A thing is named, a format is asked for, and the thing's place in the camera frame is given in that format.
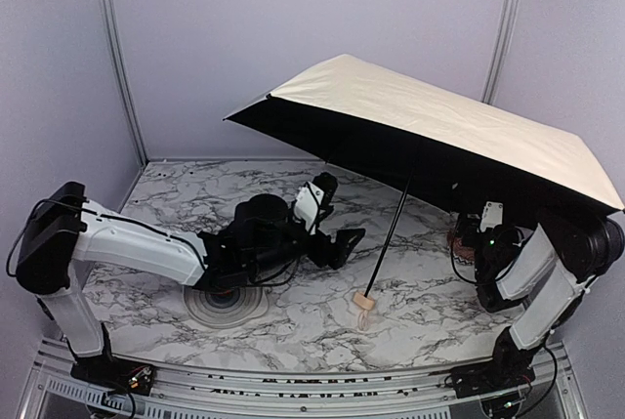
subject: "beige umbrella canopy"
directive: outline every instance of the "beige umbrella canopy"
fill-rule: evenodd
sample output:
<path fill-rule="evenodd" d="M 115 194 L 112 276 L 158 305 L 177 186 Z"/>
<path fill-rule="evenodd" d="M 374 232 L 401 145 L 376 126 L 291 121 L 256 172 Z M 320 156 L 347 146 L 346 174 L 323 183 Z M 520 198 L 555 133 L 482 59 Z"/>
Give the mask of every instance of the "beige umbrella canopy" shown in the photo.
<path fill-rule="evenodd" d="M 583 141 L 348 55 L 316 64 L 227 119 L 445 210 L 501 200 L 527 221 L 572 202 L 623 202 Z"/>

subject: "white marble pattern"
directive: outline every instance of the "white marble pattern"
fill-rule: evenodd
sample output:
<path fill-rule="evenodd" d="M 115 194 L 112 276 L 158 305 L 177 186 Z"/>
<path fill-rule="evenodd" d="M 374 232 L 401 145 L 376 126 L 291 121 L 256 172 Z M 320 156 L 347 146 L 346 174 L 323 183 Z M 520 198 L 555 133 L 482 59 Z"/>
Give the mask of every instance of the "white marble pattern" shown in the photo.
<path fill-rule="evenodd" d="M 263 317 L 212 330 L 190 318 L 175 282 L 97 265 L 85 287 L 119 354 L 244 370 L 354 371 L 442 364 L 489 356 L 495 338 L 521 309 L 488 314 L 475 289 L 449 264 L 446 213 L 409 198 L 372 297 L 371 328 L 356 328 L 363 289 L 396 209 L 399 193 L 317 161 L 150 163 L 123 213 L 175 230 L 218 230 L 237 202 L 259 192 L 291 201 L 322 170 L 339 180 L 326 232 L 365 227 L 341 270 L 305 261 L 287 286 L 270 289 Z"/>

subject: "metal frame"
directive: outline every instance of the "metal frame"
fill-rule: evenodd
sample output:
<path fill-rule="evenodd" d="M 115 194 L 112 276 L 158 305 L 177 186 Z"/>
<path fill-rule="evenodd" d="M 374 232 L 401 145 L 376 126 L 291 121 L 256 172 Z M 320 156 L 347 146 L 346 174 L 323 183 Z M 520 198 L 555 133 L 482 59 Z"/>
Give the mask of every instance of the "metal frame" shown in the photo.
<path fill-rule="evenodd" d="M 552 347 L 559 363 L 558 394 L 567 419 L 586 417 L 562 344 Z M 73 358 L 65 343 L 44 339 L 28 376 L 20 419 L 36 419 L 49 393 L 111 412 L 129 410 L 123 396 L 104 401 L 105 389 L 70 377 Z M 156 378 L 149 397 L 137 397 L 142 418 L 432 418 L 451 419 L 449 407 L 505 395 L 512 390 L 459 399 L 443 386 L 450 368 L 420 367 L 374 372 L 246 372 L 152 362 Z M 551 358 L 536 356 L 534 385 L 553 377 Z"/>
<path fill-rule="evenodd" d="M 517 19 L 517 11 L 519 8 L 519 0 L 504 0 L 501 10 L 501 20 L 499 21 L 499 32 L 497 33 L 497 42 L 495 51 L 492 56 L 490 70 L 486 79 L 484 93 L 481 101 L 485 104 L 492 105 L 497 95 L 497 87 L 501 77 L 501 71 L 504 60 L 510 49 L 510 42 Z"/>
<path fill-rule="evenodd" d="M 119 94 L 124 107 L 124 114 L 130 129 L 135 154 L 137 155 L 137 159 L 143 169 L 146 167 L 148 162 L 146 145 L 139 127 L 139 120 L 137 118 L 137 113 L 135 112 L 133 98 L 130 94 L 130 85 L 128 83 L 128 76 L 126 74 L 126 67 L 124 65 L 124 59 L 121 51 L 121 43 L 117 32 L 117 21 L 115 18 L 113 0 L 101 0 L 101 2 L 104 16 L 104 31 L 108 41 L 108 49 L 113 63 L 117 87 L 119 89 Z"/>
<path fill-rule="evenodd" d="M 133 194 L 133 192 L 135 191 L 135 188 L 137 187 L 137 183 L 139 182 L 141 177 L 144 175 L 144 171 L 146 170 L 146 167 L 147 167 L 147 165 L 141 167 L 139 172 L 137 172 L 137 176 L 135 178 L 133 178 L 133 183 L 128 188 L 128 191 L 126 192 L 126 194 L 124 194 L 124 197 L 122 198 L 122 200 L 119 203 L 119 205 L 117 207 L 115 207 L 115 211 L 121 212 L 121 211 L 124 210 L 124 207 L 126 206 L 126 203 L 128 202 L 128 200 L 130 199 L 130 196 Z"/>

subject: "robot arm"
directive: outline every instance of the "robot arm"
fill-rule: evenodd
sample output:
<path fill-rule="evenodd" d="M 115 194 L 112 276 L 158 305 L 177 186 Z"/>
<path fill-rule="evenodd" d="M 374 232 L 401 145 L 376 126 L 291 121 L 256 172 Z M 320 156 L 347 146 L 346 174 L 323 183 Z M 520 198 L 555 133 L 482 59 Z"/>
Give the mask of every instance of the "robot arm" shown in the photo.
<path fill-rule="evenodd" d="M 336 179 L 323 173 L 300 189 L 291 208 L 277 196 L 260 194 L 238 204 L 226 228 L 195 234 L 126 218 L 86 199 L 84 186 L 67 183 L 29 216 L 16 278 L 37 295 L 65 335 L 76 359 L 72 376 L 147 395 L 153 368 L 112 355 L 106 329 L 91 312 L 74 266 L 110 263 L 207 291 L 253 285 L 261 272 L 304 255 L 320 267 L 339 269 L 364 230 L 339 230 L 335 241 L 319 230 L 333 210 L 336 187 Z"/>
<path fill-rule="evenodd" d="M 452 383 L 460 398 L 533 379 L 531 362 L 551 331 L 576 310 L 597 277 L 623 253 L 625 235 L 611 219 L 579 208 L 541 210 L 538 227 L 512 267 L 500 272 L 496 290 L 503 301 L 540 289 L 525 312 L 497 338 L 493 359 L 457 367 Z"/>

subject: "black cable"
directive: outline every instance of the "black cable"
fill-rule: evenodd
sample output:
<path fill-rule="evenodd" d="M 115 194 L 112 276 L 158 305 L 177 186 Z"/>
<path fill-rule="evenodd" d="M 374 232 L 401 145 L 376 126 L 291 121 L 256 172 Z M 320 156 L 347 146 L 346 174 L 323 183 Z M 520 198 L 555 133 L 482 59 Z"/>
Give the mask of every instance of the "black cable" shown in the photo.
<path fill-rule="evenodd" d="M 451 268 L 453 269 L 453 271 L 456 273 L 456 275 L 458 276 L 458 278 L 460 280 L 463 280 L 465 282 L 468 282 L 472 285 L 474 285 L 475 287 L 483 287 L 485 285 L 490 285 L 492 283 L 495 282 L 499 282 L 501 279 L 503 279 L 506 275 L 508 275 L 510 273 L 510 271 L 512 270 L 513 266 L 515 265 L 515 263 L 517 262 L 517 259 L 519 258 L 519 256 L 517 256 L 517 258 L 515 258 L 510 265 L 508 265 L 508 267 L 506 268 L 506 270 L 504 271 L 503 274 L 495 277 L 494 279 L 488 281 L 488 282 L 477 282 L 476 280 L 470 280 L 467 279 L 465 276 L 463 276 L 462 274 L 460 274 L 460 272 L 458 271 L 458 268 L 456 267 L 456 259 L 453 253 L 453 245 L 456 241 L 456 233 L 458 232 L 458 224 L 460 221 L 456 222 L 456 227 L 453 230 L 453 234 L 451 235 L 451 242 L 449 243 L 449 257 L 451 259 Z M 520 233 L 522 235 L 522 232 L 517 229 L 516 227 L 514 227 L 513 229 L 506 229 L 504 230 L 501 234 L 505 233 L 506 231 L 509 230 L 516 230 L 518 233 Z"/>
<path fill-rule="evenodd" d="M 286 265 L 282 266 L 282 268 L 280 268 L 274 274 L 269 275 L 269 276 L 267 276 L 267 277 L 265 277 L 263 279 L 253 280 L 252 283 L 254 285 L 258 285 L 258 284 L 264 284 L 265 282 L 269 282 L 271 280 L 274 280 L 277 277 L 280 277 L 281 275 L 283 275 L 286 272 L 286 270 L 288 270 L 293 265 L 293 263 L 295 263 L 295 260 L 289 261 Z"/>
<path fill-rule="evenodd" d="M 7 257 L 7 266 L 5 267 L 5 271 L 7 272 L 8 277 L 16 276 L 14 272 L 11 272 L 11 260 L 13 259 L 13 254 L 15 253 L 16 248 L 18 248 L 18 244 L 20 243 L 20 240 L 23 238 L 23 235 L 26 233 L 27 227 L 28 227 L 28 223 L 26 223 L 26 225 L 23 226 L 23 228 L 20 230 L 18 237 L 16 238 L 16 240 L 13 242 L 13 245 L 11 246 L 11 251 L 9 251 L 9 256 Z"/>
<path fill-rule="evenodd" d="M 130 403 L 132 405 L 132 409 L 130 412 L 130 416 L 128 416 L 128 419 L 134 419 L 135 415 L 137 414 L 137 403 L 135 402 L 135 396 L 130 392 L 130 390 L 127 387 L 123 387 L 116 382 L 105 381 L 105 383 L 112 385 L 116 390 L 121 390 L 123 393 L 126 394 L 126 396 L 130 400 Z M 110 392 L 109 395 L 115 395 L 115 390 Z"/>
<path fill-rule="evenodd" d="M 534 391 L 534 386 L 531 384 L 531 380 L 529 380 L 529 377 L 527 377 L 526 375 L 522 375 L 521 378 L 525 380 L 527 387 L 529 387 L 529 389 L 527 390 L 527 393 L 523 396 L 523 401 L 525 401 L 526 399 L 529 398 L 529 395 L 531 395 L 531 392 Z"/>
<path fill-rule="evenodd" d="M 227 290 L 234 290 L 234 289 L 238 289 L 240 287 L 280 287 L 281 285 L 286 285 L 288 284 L 291 280 L 293 280 L 293 277 L 295 277 L 295 274 L 297 273 L 297 269 L 300 266 L 300 261 L 302 260 L 302 257 L 300 256 L 299 258 L 293 260 L 292 262 L 290 262 L 288 265 L 285 265 L 280 271 L 284 272 L 286 271 L 286 269 L 288 269 L 290 266 L 292 266 L 293 264 L 295 264 L 295 269 L 289 274 L 289 276 L 284 279 L 281 282 L 276 282 L 276 283 L 272 283 L 272 284 L 264 284 L 264 283 L 255 283 L 255 284 L 247 284 L 247 285 L 239 285 L 237 287 L 232 287 L 230 289 Z M 274 280 L 276 277 L 278 276 L 278 274 L 275 274 L 271 277 L 268 277 L 267 279 L 262 279 L 262 280 Z"/>
<path fill-rule="evenodd" d="M 547 346 L 543 346 L 543 348 L 544 348 L 545 351 L 547 351 L 547 354 L 549 354 L 549 356 L 551 356 L 551 359 L 554 362 L 554 378 L 552 378 L 551 383 L 549 384 L 549 388 L 543 394 L 543 396 L 540 397 L 540 399 L 538 401 L 536 401 L 534 404 L 532 404 L 524 412 L 522 412 L 520 414 L 517 414 L 517 417 L 523 417 L 524 415 L 528 414 L 530 411 L 533 411 L 538 406 L 538 404 L 540 404 L 542 401 L 545 400 L 545 398 L 549 395 L 549 393 L 556 386 L 556 381 L 558 380 L 558 360 L 556 359 L 556 355 L 551 351 L 551 349 L 549 349 Z"/>

